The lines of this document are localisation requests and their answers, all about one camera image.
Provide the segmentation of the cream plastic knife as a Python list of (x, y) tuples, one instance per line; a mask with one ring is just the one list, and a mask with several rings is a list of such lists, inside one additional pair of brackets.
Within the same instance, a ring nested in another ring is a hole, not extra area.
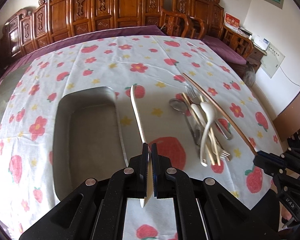
[[(139, 113), (139, 109), (136, 103), (136, 96), (135, 96), (135, 90), (136, 90), (136, 86), (132, 85), (130, 88), (130, 99), (131, 99), (131, 103), (132, 103), (132, 107), (133, 107), (133, 111), (134, 111), (134, 115), (136, 118), (136, 122), (138, 125), (138, 130), (139, 130), (139, 135), (141, 138), (142, 143), (146, 143), (147, 144), (147, 140), (145, 137), (145, 133), (143, 131), (143, 126), (142, 126), (142, 122), (141, 122), (141, 118), (140, 118), (140, 113)], [(150, 200), (152, 194), (153, 194), (153, 171), (152, 171), (152, 154), (151, 154), (151, 150), (149, 148), (149, 146), (147, 145), (147, 195), (145, 198), (140, 199), (140, 206), (142, 208), (145, 207), (145, 205), (148, 203), (148, 201)]]

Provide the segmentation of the white ceramic spoon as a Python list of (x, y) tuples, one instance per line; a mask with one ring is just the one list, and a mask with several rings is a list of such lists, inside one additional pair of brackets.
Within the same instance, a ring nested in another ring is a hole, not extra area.
[(202, 139), (201, 139), (201, 142), (200, 142), (200, 156), (199, 157), (200, 157), (200, 163), (204, 167), (207, 167), (205, 144), (206, 144), (206, 140), (207, 140), (211, 125), (213, 124), (213, 122), (216, 118), (216, 110), (215, 110), (214, 106), (211, 105), (208, 102), (201, 102), (200, 106), (201, 106), (203, 112), (206, 115), (207, 123), (205, 125), (203, 135), (202, 135)]
[(191, 108), (198, 117), (200, 124), (204, 127), (204, 130), (208, 131), (215, 114), (213, 107), (208, 102), (201, 102), (199, 105), (192, 103)]

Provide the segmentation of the grey metal tray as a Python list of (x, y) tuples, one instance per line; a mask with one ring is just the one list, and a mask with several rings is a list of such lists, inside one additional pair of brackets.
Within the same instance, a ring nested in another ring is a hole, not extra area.
[(101, 181), (127, 167), (115, 91), (96, 87), (62, 97), (52, 151), (53, 181), (59, 200), (88, 178)]

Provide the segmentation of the steel spoon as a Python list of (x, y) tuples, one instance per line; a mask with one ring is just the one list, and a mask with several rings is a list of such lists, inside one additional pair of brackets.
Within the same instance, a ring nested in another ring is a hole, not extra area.
[(183, 114), (187, 127), (191, 133), (192, 139), (194, 141), (194, 144), (197, 148), (200, 147), (200, 141), (202, 138), (202, 131), (201, 127), (198, 124), (198, 122), (195, 121), (194, 117), (192, 115), (187, 116), (187, 113), (189, 113), (189, 109), (186, 106), (186, 103), (174, 98), (169, 100), (169, 105), (176, 111), (179, 111), (180, 113)]

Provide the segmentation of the strawberry flower tablecloth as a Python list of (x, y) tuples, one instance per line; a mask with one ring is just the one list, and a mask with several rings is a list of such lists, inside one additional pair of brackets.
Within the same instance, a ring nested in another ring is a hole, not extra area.
[(58, 103), (81, 90), (115, 91), (127, 159), (142, 143), (130, 103), (136, 103), (143, 130), (172, 165), (191, 177), (214, 177), (247, 207), (270, 189), (271, 178), (253, 165), (249, 147), (233, 134), (218, 140), (230, 161), (203, 167), (184, 116), (169, 105), (181, 98), (188, 74), (230, 115), (257, 150), (282, 151), (263, 107), (242, 79), (202, 41), (164, 36), (112, 37), (82, 42), (34, 59), (13, 87), (0, 120), (0, 221), (12, 239), (58, 202), (53, 181), (53, 134)]

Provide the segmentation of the wooden side table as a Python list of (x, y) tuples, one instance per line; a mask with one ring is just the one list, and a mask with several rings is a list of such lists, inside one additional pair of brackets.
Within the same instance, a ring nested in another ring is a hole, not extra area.
[(231, 30), (226, 25), (222, 27), (220, 40), (255, 68), (261, 66), (262, 57), (267, 55), (265, 51), (254, 45), (252, 40)]

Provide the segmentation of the white router box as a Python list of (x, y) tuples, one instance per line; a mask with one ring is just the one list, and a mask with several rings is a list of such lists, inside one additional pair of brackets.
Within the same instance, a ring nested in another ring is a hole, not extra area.
[(259, 35), (256, 35), (253, 38), (253, 43), (255, 46), (257, 46), (258, 48), (264, 51), (266, 51), (270, 45), (270, 42), (266, 38), (261, 37)]

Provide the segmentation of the red framed sign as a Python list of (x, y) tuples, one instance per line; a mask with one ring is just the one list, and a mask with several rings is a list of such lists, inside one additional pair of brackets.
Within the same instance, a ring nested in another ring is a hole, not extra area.
[(240, 20), (239, 18), (236, 18), (235, 16), (226, 12), (224, 15), (224, 25), (233, 30), (238, 30), (240, 26)]

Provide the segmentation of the white wall panel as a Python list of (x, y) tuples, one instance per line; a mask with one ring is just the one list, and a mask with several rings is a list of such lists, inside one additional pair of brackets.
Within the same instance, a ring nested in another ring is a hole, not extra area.
[(269, 44), (266, 53), (267, 54), (261, 59), (261, 68), (270, 78), (272, 78), (282, 61), (285, 59), (285, 55), (283, 55), (272, 43)]

